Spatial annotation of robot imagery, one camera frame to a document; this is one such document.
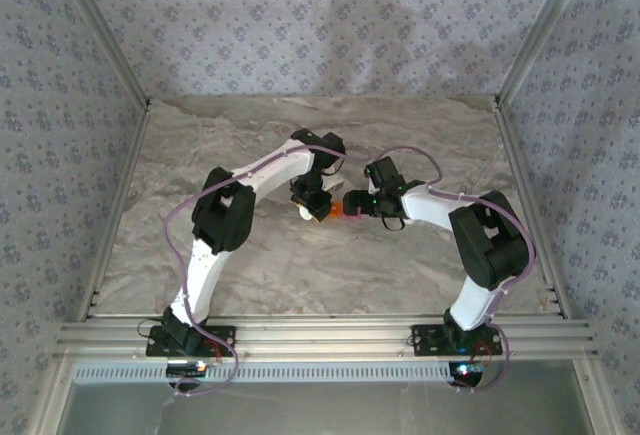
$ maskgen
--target glass panel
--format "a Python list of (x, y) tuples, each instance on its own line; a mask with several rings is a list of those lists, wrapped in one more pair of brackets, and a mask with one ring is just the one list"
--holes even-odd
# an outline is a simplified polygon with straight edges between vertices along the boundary
[(238, 383), (189, 399), (172, 393), (158, 383), (74, 385), (58, 434), (592, 433), (570, 362), (513, 363), (503, 383), (477, 394), (427, 383)]

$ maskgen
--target patterned wall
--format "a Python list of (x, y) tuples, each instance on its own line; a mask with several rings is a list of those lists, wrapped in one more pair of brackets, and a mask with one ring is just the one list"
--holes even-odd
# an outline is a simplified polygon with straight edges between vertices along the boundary
[(138, 109), (72, 0), (0, 0), (0, 433), (73, 319)]
[(640, 0), (573, 0), (516, 95), (553, 249), (640, 433)]
[(147, 92), (497, 93), (543, 0), (97, 0)]

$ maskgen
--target gray table surface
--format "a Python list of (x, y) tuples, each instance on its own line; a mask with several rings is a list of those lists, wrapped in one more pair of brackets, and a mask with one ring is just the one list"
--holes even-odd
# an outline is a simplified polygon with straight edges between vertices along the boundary
[[(161, 313), (179, 286), (162, 219), (200, 191), (217, 166), (242, 167), (306, 127), (334, 131), (347, 148), (374, 154), (397, 144), (421, 147), (441, 164), (443, 189), (503, 191), (522, 215), (514, 177), (488, 104), (447, 98), (223, 97), (154, 101), (125, 210), (103, 280), (96, 314)], [(434, 170), (419, 155), (392, 155), (408, 180)], [(345, 190), (366, 188), (362, 165), (346, 163)], [(401, 232), (380, 220), (305, 222), (288, 187), (255, 210), (249, 240), (224, 267), (213, 314), (442, 313), (466, 276), (452, 234), (426, 223)], [(188, 259), (191, 209), (171, 234)], [(500, 311), (550, 310), (539, 267), (505, 297)]]

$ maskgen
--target metal frame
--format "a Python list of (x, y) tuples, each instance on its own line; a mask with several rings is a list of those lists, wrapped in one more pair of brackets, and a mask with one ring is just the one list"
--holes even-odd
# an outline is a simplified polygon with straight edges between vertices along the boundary
[[(78, 367), (130, 366), (157, 368), (167, 359), (145, 357), (146, 339), (136, 329), (143, 318), (100, 318), (62, 327), (54, 347), (39, 404), (27, 433), (56, 433)], [(333, 366), (382, 363), (386, 367), (433, 367), (434, 362), (468, 357), (416, 358), (407, 344), (414, 324), (439, 323), (439, 316), (243, 316), (219, 317), (215, 324), (237, 327), (236, 343), (244, 367), (252, 364), (300, 363)], [(496, 317), (510, 340), (512, 359), (580, 360), (597, 357), (589, 325), (555, 315)], [(597, 390), (591, 392), (597, 398)], [(597, 431), (596, 433), (617, 433)]]
[(135, 172), (136, 163), (138, 161), (138, 155), (142, 148), (142, 142), (144, 140), (144, 134), (149, 124), (149, 110), (145, 107), (142, 111), (140, 121), (136, 127), (133, 143), (129, 147), (127, 153), (127, 159), (120, 178), (120, 183), (116, 189), (116, 196), (113, 200), (113, 205), (109, 211), (109, 218), (107, 219), (107, 226), (102, 234), (100, 245), (96, 253), (96, 258), (89, 274), (87, 288), (84, 291), (82, 302), (76, 320), (85, 321), (89, 316), (89, 311), (93, 303), (93, 297), (99, 293), (100, 286), (102, 285), (102, 279), (107, 270), (107, 264), (109, 263), (109, 257), (111, 256), (111, 250), (113, 249), (113, 243), (116, 239), (116, 233), (118, 232), (118, 225), (120, 224), (120, 218), (122, 217), (122, 210), (124, 208), (124, 202), (127, 199), (129, 193), (129, 186), (133, 179), (133, 173)]
[(509, 72), (500, 87), (500, 106), (507, 107), (527, 78), (533, 62), (538, 57), (562, 12), (571, 0), (545, 0), (542, 8), (527, 31)]
[(145, 106), (146, 97), (127, 57), (118, 45), (109, 24), (95, 0), (74, 0), (91, 31), (102, 47), (107, 59), (113, 65), (131, 100), (140, 108)]
[(546, 278), (546, 282), (549, 284), (549, 290), (552, 290), (555, 293), (560, 314), (565, 318), (569, 318), (569, 299), (562, 286), (559, 275), (560, 271), (558, 270), (555, 259), (552, 255), (551, 242), (549, 241), (547, 232), (544, 229), (542, 216), (540, 215), (535, 195), (533, 194), (529, 179), (526, 176), (527, 172), (524, 159), (513, 143), (513, 132), (511, 131), (503, 111), (497, 106), (497, 104), (494, 109), (494, 115), (498, 124), (498, 130), (500, 131), (500, 136), (502, 137), (502, 143), (507, 154), (509, 166), (511, 167), (511, 171), (516, 179), (520, 202), (527, 221), (527, 228), (531, 232), (531, 236), (536, 243), (538, 260), (542, 265), (542, 274)]

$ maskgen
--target mounting plate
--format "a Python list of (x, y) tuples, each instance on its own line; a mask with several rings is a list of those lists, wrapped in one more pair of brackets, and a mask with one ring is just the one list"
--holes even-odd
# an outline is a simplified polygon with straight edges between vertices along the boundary
[(411, 335), (407, 340), (413, 346), (413, 354), (416, 357), (502, 355), (500, 334), (494, 328), (481, 325), (468, 332), (465, 340), (454, 345), (446, 337), (444, 327), (443, 324), (412, 325)]
[[(228, 325), (207, 325), (204, 328), (207, 332), (223, 340), (226, 340), (232, 347), (236, 342), (236, 327)], [(231, 357), (231, 352), (222, 345), (218, 345), (219, 353), (223, 358)], [(149, 340), (147, 341), (147, 357), (185, 357), (184, 349), (169, 335), (162, 325), (151, 328)], [(203, 340), (189, 357), (192, 358), (217, 358), (218, 351), (213, 341)]]

